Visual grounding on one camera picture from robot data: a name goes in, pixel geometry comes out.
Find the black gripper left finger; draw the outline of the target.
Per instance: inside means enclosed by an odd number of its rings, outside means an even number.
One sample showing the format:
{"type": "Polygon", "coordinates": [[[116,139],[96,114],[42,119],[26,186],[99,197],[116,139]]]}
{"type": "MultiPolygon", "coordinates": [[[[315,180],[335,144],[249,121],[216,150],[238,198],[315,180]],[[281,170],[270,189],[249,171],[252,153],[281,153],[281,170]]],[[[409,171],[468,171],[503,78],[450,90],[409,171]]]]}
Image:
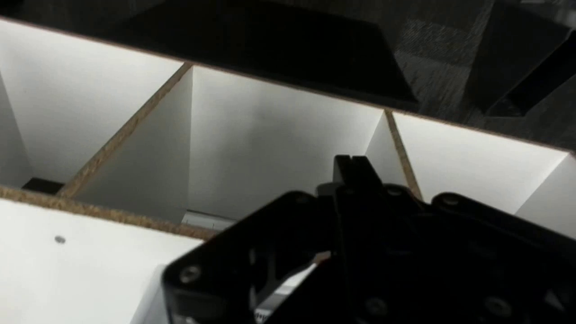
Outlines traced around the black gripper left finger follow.
{"type": "Polygon", "coordinates": [[[341,189],[380,182],[368,157],[337,155],[315,195],[288,191],[162,272],[168,324],[256,324],[256,308],[321,252],[339,251],[341,189]]]}

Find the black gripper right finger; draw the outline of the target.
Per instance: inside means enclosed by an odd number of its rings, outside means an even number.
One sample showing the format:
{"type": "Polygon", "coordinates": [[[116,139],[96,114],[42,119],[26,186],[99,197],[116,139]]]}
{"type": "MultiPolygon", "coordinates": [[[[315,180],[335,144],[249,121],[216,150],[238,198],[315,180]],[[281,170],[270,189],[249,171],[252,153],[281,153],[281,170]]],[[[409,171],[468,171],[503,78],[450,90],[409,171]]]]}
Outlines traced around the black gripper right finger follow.
{"type": "Polygon", "coordinates": [[[575,240],[461,195],[384,189],[384,324],[576,324],[575,240]]]}

